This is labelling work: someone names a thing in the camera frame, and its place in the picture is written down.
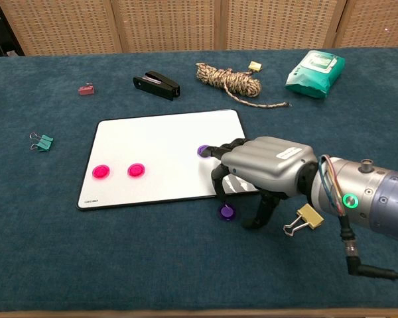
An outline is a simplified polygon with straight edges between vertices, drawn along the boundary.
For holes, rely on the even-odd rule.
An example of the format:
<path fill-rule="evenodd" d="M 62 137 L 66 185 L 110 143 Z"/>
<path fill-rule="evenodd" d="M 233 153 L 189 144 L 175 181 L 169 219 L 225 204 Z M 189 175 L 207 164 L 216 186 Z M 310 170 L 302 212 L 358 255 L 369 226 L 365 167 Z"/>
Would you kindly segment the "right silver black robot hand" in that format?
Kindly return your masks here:
<path fill-rule="evenodd" d="M 220 164 L 211 172 L 218 199 L 226 202 L 222 181 L 228 175 L 252 184 L 261 194 L 257 214 L 242 222 L 245 229 L 265 226 L 281 200 L 305 195 L 312 203 L 312 183 L 318 159 L 311 146 L 270 136 L 237 138 L 221 146 L 203 146 L 203 158 L 214 157 Z"/>

